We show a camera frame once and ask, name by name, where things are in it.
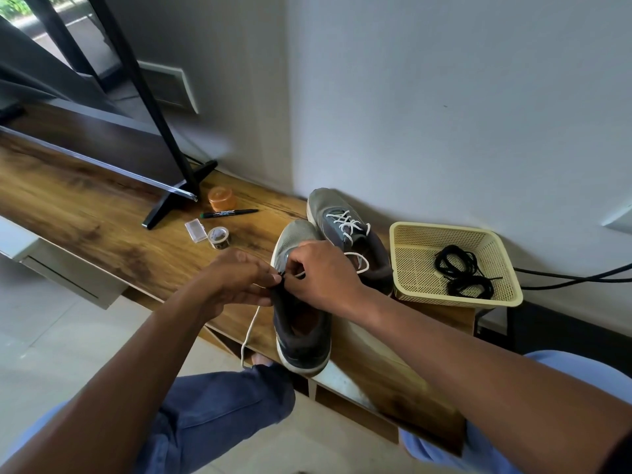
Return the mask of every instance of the bundle of black shoelaces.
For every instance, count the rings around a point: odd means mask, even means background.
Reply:
[[[448,279],[447,294],[463,298],[490,300],[494,296],[492,281],[501,279],[486,277],[478,267],[476,255],[456,245],[449,245],[436,254],[435,269]],[[465,294],[468,288],[475,286],[480,288],[478,296]]]

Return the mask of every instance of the person's right arm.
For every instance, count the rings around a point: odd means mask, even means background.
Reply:
[[[594,474],[632,430],[631,405],[365,287],[327,241],[292,251],[288,272],[298,269],[290,293],[375,335],[526,473]]]

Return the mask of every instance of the sneaker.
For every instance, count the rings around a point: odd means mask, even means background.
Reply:
[[[299,219],[288,224],[274,247],[271,265],[283,273],[289,253],[309,239],[322,239],[311,223]],[[325,368],[331,354],[331,314],[300,301],[283,284],[281,281],[271,289],[277,352],[290,371],[316,375]]]
[[[307,219],[344,253],[358,256],[359,278],[364,285],[387,296],[393,287],[391,260],[380,238],[349,203],[334,190],[319,188],[307,198]]]

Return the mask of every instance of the denim pants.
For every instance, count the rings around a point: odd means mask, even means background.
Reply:
[[[632,379],[608,365],[562,351],[535,351],[525,355],[550,368],[592,384],[616,398],[632,404]],[[489,439],[471,422],[466,423],[462,457],[457,458],[414,434],[399,430],[408,452],[420,461],[443,464],[464,471],[490,474],[519,474]]]
[[[295,394],[283,366],[178,377],[154,418],[135,473],[188,474],[255,432],[284,420]],[[43,415],[15,443],[18,451],[64,406]]]

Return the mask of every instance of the basket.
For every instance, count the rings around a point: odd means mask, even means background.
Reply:
[[[502,279],[492,281],[493,299],[480,300],[446,294],[448,280],[435,269],[434,260],[435,255],[447,245],[457,245],[474,253],[486,277],[502,276]],[[493,231],[442,224],[394,223],[391,225],[391,259],[395,296],[401,301],[495,308],[514,307],[523,300],[507,251]],[[478,293],[476,287],[464,291],[470,296]]]

